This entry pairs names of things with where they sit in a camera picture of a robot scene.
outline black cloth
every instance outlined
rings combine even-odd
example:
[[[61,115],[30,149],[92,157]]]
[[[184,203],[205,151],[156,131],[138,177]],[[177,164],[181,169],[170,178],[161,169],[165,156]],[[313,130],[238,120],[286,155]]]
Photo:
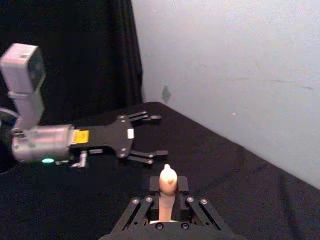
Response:
[[[83,173],[56,165],[19,165],[0,175],[0,239],[97,240],[110,233],[133,197],[164,164],[188,178],[190,194],[206,197],[236,234],[249,240],[320,239],[320,191],[161,103],[87,117],[106,125],[120,114],[160,114],[160,126],[135,128],[134,149],[168,150],[152,168],[120,166],[90,156]]]
[[[0,55],[40,46],[42,122],[60,123],[142,103],[142,65],[130,0],[0,3]],[[14,109],[0,74],[0,106]]]

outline black table surface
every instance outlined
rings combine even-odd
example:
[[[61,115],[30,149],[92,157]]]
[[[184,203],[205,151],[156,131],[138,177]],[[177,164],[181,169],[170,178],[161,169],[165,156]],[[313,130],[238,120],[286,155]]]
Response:
[[[129,201],[148,194],[164,164],[188,178],[236,234],[250,240],[320,239],[320,191],[169,107],[156,102],[87,117],[76,126],[107,125],[146,110],[157,125],[135,128],[134,150],[168,150],[152,168],[90,156],[85,172],[55,164],[19,165],[0,175],[0,239],[97,240],[110,233]]]

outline bolt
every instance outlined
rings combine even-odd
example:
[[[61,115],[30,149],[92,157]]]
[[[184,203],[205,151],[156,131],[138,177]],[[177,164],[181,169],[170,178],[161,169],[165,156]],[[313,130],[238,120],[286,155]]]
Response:
[[[203,199],[200,200],[200,202],[201,202],[202,204],[207,204],[207,203],[208,203],[208,200],[203,198]]]
[[[184,222],[184,223],[181,224],[181,228],[183,230],[188,230],[189,229],[189,224]]]
[[[163,225],[161,222],[159,222],[159,223],[157,223],[157,224],[155,225],[155,228],[158,229],[158,230],[161,230],[161,229],[164,228],[164,225]]]
[[[192,196],[188,196],[186,198],[186,200],[189,202],[189,203],[192,203],[194,201],[194,198]]]
[[[137,198],[132,199],[132,203],[133,203],[133,204],[139,203],[139,199],[137,199]]]
[[[18,138],[24,138],[24,137],[25,137],[24,131],[22,131],[22,130],[19,129],[19,128],[13,128],[13,129],[11,130],[11,134],[12,134],[14,137],[18,137]]]

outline silver cylindrical motor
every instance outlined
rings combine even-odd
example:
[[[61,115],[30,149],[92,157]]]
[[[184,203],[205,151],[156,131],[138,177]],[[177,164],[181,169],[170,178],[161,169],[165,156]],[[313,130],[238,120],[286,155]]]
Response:
[[[72,125],[35,126],[12,140],[12,152],[19,162],[37,162],[46,158],[68,160],[73,137]]]

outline yellow label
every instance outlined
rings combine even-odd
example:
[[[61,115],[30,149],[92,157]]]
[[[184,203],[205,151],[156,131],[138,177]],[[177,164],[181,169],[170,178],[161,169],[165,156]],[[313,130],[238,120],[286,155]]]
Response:
[[[89,142],[89,130],[74,130],[73,132],[73,144],[86,144]]]

